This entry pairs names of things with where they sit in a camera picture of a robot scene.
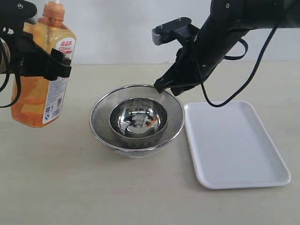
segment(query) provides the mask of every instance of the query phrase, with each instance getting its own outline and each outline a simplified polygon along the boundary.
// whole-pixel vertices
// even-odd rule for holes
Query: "orange bottle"
[[[63,24],[65,10],[59,0],[45,4],[43,17],[34,25],[26,23],[24,31],[33,34],[40,47],[51,53],[54,48],[72,59],[76,37]],[[22,91],[11,107],[13,119],[30,127],[40,128],[58,119],[67,87],[67,78],[48,81],[43,77],[21,77]],[[16,97],[14,83],[12,99]]]

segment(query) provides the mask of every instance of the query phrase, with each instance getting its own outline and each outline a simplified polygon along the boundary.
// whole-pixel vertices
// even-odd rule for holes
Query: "steel bowl rim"
[[[106,147],[109,147],[111,149],[114,149],[114,150],[120,150],[120,151],[124,151],[124,152],[137,152],[137,151],[151,151],[151,150],[155,150],[155,149],[159,149],[159,148],[162,148],[164,147],[165,145],[167,145],[168,143],[170,143],[171,141],[173,141],[180,133],[180,131],[182,130],[183,126],[184,126],[184,122],[185,122],[185,110],[184,110],[184,106],[183,104],[181,103],[181,101],[173,96],[169,91],[167,90],[164,90],[163,92],[164,93],[167,93],[168,95],[172,96],[177,102],[178,104],[180,105],[181,107],[181,110],[182,110],[182,121],[181,121],[181,125],[180,125],[180,128],[176,131],[176,133],[168,140],[166,140],[165,142],[161,143],[161,144],[158,144],[156,146],[153,146],[153,147],[149,147],[149,148],[144,148],[144,149],[125,149],[125,148],[120,148],[120,147],[116,147],[116,146],[113,146],[112,144],[109,144],[105,141],[103,141],[95,132],[95,130],[93,129],[93,125],[92,125],[92,115],[93,115],[93,112],[95,110],[95,108],[97,107],[97,105],[103,100],[105,99],[107,96],[119,91],[119,90],[122,90],[122,89],[127,89],[127,88],[132,88],[132,87],[148,87],[148,88],[155,88],[153,85],[149,85],[149,84],[131,84],[131,85],[126,85],[126,86],[122,86],[122,87],[118,87],[108,93],[106,93],[104,96],[102,96],[95,104],[94,106],[92,107],[92,110],[90,112],[90,128],[94,134],[94,136],[102,143],[104,144]]]
[[[132,97],[132,98],[129,98],[129,99],[124,100],[123,102],[117,104],[117,105],[113,108],[113,110],[111,111],[111,113],[109,114],[109,127],[110,127],[111,130],[114,132],[114,134],[116,134],[116,135],[118,135],[118,136],[120,136],[120,137],[125,137],[125,136],[119,134],[119,133],[112,127],[112,124],[111,124],[110,119],[111,119],[111,116],[112,116],[113,111],[114,111],[119,105],[123,104],[124,102],[127,102],[127,101],[132,100],[132,99],[137,99],[137,98],[139,98],[139,99],[149,99],[149,100],[151,100],[151,101],[153,101],[153,102],[156,102],[157,104],[160,104],[159,102],[155,101],[154,99],[151,99],[151,98],[148,98],[148,97]],[[169,122],[169,115],[168,115],[168,112],[167,112],[167,110],[165,109],[165,107],[164,107],[162,104],[160,104],[160,105],[162,106],[162,108],[163,108],[163,109],[165,110],[165,112],[167,113],[167,121],[166,121],[165,125],[163,126],[163,128],[162,128],[160,131],[158,131],[156,134],[150,135],[150,136],[148,136],[148,137],[143,137],[143,138],[125,137],[125,138],[128,139],[128,140],[141,140],[141,141],[142,141],[142,140],[147,140],[147,139],[149,139],[149,138],[151,138],[151,137],[154,137],[154,136],[158,136],[158,134],[160,134],[160,133],[162,133],[163,131],[165,131],[166,128],[167,128],[168,122]]]

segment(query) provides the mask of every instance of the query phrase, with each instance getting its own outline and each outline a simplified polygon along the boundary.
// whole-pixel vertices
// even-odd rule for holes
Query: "black cable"
[[[4,49],[4,46],[0,40],[0,54],[3,54],[3,57],[4,57],[4,62],[5,62],[5,67],[6,67],[6,78],[5,78],[5,81],[3,83],[3,85],[1,86],[1,91],[3,89],[6,88],[7,84],[8,84],[8,80],[9,80],[9,77],[10,77],[10,72],[9,72],[9,62],[8,62],[8,57],[6,55],[6,52],[5,52],[5,49]],[[8,104],[8,105],[5,105],[5,106],[0,106],[0,108],[8,108],[8,107],[11,107],[13,106],[18,100],[19,100],[19,97],[21,95],[21,77],[20,75],[15,72],[15,82],[16,82],[16,85],[17,85],[17,95],[15,97],[15,99],[12,101],[12,103]]]
[[[205,86],[204,86],[204,83],[203,83],[203,79],[201,77],[201,70],[200,70],[200,66],[199,66],[199,62],[198,60],[195,60],[196,61],[196,64],[197,64],[197,67],[198,67],[198,71],[199,71],[199,75],[200,75],[200,84],[201,84],[201,87],[202,87],[202,90],[203,90],[203,94],[204,94],[204,97],[206,99],[206,101],[208,102],[209,105],[215,107],[215,108],[220,108],[220,107],[223,107],[225,106],[226,104],[228,104],[229,102],[231,102],[238,94],[240,94],[249,84],[250,82],[252,81],[253,77],[255,76],[257,70],[258,70],[258,67],[263,59],[263,55],[270,43],[270,41],[272,40],[276,30],[278,29],[278,27],[280,26],[281,22],[284,20],[284,18],[286,17],[286,15],[289,13],[289,11],[295,7],[297,4],[300,3],[300,0],[295,0],[290,6],[289,8],[287,8],[287,10],[282,14],[282,16],[280,17],[279,21],[275,24],[275,26],[273,27],[271,33],[269,34],[266,42],[264,43],[263,47],[262,47],[262,50],[261,52],[259,53],[259,56],[258,56],[258,59],[256,61],[256,64],[254,66],[254,69],[250,75],[250,77],[248,78],[248,80],[243,84],[243,86],[241,86],[240,89],[238,89],[229,99],[227,99],[225,102],[223,102],[222,104],[219,104],[219,105],[215,105],[213,104],[208,96],[207,96],[207,93],[206,93],[206,90],[205,90]]]
[[[7,57],[7,55],[6,55],[6,52],[5,52],[5,49],[4,49],[4,46],[3,46],[3,43],[2,43],[1,40],[0,40],[0,54],[3,55],[3,59],[4,59],[4,62],[5,62],[5,67],[6,67],[6,77],[5,77],[5,81],[4,81],[4,83],[2,84],[2,86],[0,87],[0,92],[2,92],[2,91],[6,88],[6,86],[7,86],[7,84],[8,84],[10,74],[9,74],[9,70],[8,70],[8,68],[7,68],[7,65],[8,65],[8,63],[9,63],[9,62],[8,62],[8,57]]]

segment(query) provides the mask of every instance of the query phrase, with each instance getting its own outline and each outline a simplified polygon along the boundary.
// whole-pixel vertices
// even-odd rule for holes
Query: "bottle label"
[[[62,39],[56,45],[56,50],[64,53],[72,59],[75,48],[75,40],[71,37]],[[43,124],[49,123],[59,117],[64,96],[66,93],[68,78],[59,77],[56,81],[49,82],[47,102],[43,116]]]

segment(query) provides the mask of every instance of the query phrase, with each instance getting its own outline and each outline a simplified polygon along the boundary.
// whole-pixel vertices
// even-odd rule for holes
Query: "barcode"
[[[53,114],[53,117],[56,117],[60,113],[60,109],[56,110]]]
[[[57,106],[60,106],[62,98],[58,99]]]

